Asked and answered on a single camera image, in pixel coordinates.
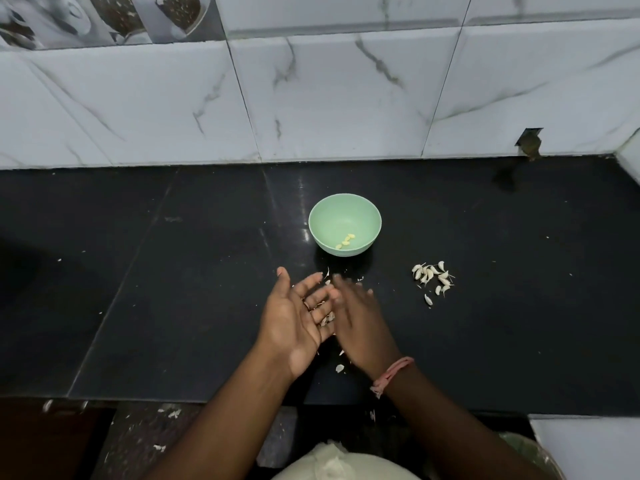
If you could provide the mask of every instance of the black granite countertop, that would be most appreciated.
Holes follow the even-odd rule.
[[[276,266],[364,277],[407,355],[474,411],[640,413],[640,187],[613,159],[0,172],[0,394],[204,402],[257,334]],[[383,218],[320,251],[332,193]],[[456,287],[428,309],[416,263]],[[356,404],[330,339],[286,404]],[[337,374],[338,363],[347,365]]]

